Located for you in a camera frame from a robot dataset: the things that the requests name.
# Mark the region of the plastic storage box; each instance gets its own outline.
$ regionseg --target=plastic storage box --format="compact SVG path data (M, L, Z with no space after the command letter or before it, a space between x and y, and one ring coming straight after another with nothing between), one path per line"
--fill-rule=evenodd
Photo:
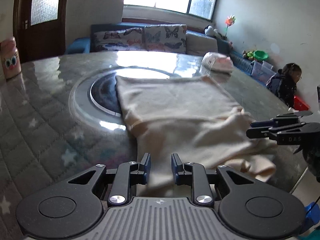
M270 63L266 62L266 61L262 61L262 66L272 70L273 69L273 65L271 65Z
M254 62L251 76L255 80L263 84L267 84L270 77L272 77L274 74L275 74L274 71L268 69L267 67L263 66L257 61Z

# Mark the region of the round black pad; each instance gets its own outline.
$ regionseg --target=round black pad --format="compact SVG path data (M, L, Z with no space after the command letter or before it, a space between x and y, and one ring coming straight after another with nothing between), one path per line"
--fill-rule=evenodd
M61 218L71 214L76 208L76 203L67 197L51 197L42 201L39 212L49 218Z
M252 198L245 206L252 215L261 218L275 217L283 210L282 204L279 201L269 197Z
M217 168L217 174L219 191L228 188L218 210L228 228L252 239L284 239L299 233L306 213L295 196L229 167Z
M92 228L103 215L100 199L92 193L106 168L92 167L32 195L17 206L23 234L35 239L65 239ZM92 177L80 183L86 174Z

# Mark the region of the cream towel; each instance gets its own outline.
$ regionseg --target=cream towel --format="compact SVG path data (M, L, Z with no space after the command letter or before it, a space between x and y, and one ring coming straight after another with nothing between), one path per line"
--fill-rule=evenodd
M249 157L275 147L269 139L248 139L253 118L209 76L177 79L134 79L117 76L123 118L137 138L138 160L151 154L149 183L139 195L183 195L173 187L171 154L182 162L201 163L207 169L229 163L266 181L274 164L264 157Z

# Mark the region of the girl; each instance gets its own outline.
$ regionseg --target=girl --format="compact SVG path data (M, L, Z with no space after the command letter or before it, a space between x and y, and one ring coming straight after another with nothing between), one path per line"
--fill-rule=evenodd
M293 107L296 84L301 79L301 74L302 70L297 64L289 63L268 80L266 87L287 106Z

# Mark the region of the blue sofa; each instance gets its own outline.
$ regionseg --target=blue sofa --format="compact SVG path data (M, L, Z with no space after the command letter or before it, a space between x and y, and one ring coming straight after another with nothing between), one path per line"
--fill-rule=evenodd
M90 37L84 37L84 38L78 38L76 39L72 44L70 44L65 54L76 54L76 53L90 53L95 52L94 50L94 38L93 35L96 32L102 32L102 31L118 31L118 30L125 30L129 28L134 27L140 27L144 28L147 26L147 24L142 23L117 23L117 24L94 24L91 25L91 34ZM193 31L187 31L187 33L192 33L197 36L203 36L206 37L203 33L197 33ZM227 41L217 39L217 45L218 45L218 52L221 54L225 54L227 56L230 56L234 65L246 72L247 74L251 74L252 72L252 66L250 65L250 61L247 59L244 59L241 54L237 53L234 50L230 50L229 44Z
M71 45L69 45L66 49L65 54L75 54L75 53L89 53L89 52L95 52L94 51L94 45L93 45L93 34L96 32L102 32L102 31L118 31L118 30L125 30L129 28L134 27L140 27L144 28L148 24L142 24L142 23L117 23L117 24L94 24L91 25L91 34L90 38L78 38L76 39ZM194 33L196 35L201 35L203 37L206 37L203 33L196 33L192 31L187 31L187 33ZM229 55L230 54L230 48L229 44L226 41L223 40L217 40L218 44L218 52Z

